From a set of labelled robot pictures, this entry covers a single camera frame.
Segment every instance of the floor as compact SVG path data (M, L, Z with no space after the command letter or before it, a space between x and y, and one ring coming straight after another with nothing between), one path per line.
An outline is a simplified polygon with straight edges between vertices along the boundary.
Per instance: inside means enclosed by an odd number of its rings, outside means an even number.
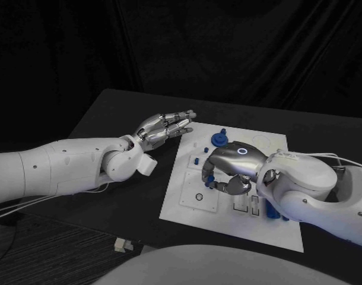
M92 284L142 249L152 250L132 242L132 251L116 252L115 240L106 233L21 216L15 227L0 226L0 284Z

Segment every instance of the blue component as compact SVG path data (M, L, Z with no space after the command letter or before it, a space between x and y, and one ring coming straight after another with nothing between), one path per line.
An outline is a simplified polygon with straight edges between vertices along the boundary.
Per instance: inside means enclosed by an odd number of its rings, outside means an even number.
M204 186L208 187L208 183L214 181L214 176L208 175L207 182L204 183Z
M227 144L227 136L223 134L223 133L216 133L211 135L211 144L216 146L216 147L221 147L223 145Z
M267 200L266 200L266 216L269 219L279 219L280 218L280 214L276 211L276 209L273 208L273 206Z

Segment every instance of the table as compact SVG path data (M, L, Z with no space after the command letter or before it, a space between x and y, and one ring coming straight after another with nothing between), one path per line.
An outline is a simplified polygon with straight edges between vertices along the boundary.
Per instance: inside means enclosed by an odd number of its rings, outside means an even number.
M298 152L329 152L362 163L362 119L315 113L103 90L69 138L119 137L132 134L155 113L193 109L197 122L286 135ZM304 253L158 219L180 138L148 154L156 159L151 176L133 174L107 191L58 197L24 208L22 213L99 230L156 248L207 244L272 255L362 284L362 247L301 224Z

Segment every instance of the black curtain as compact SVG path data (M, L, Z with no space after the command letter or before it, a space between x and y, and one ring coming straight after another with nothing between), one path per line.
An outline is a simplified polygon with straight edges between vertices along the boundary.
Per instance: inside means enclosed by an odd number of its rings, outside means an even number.
M66 138L105 88L142 91L118 2L0 0L0 151Z
M145 92L362 117L362 1L122 4Z

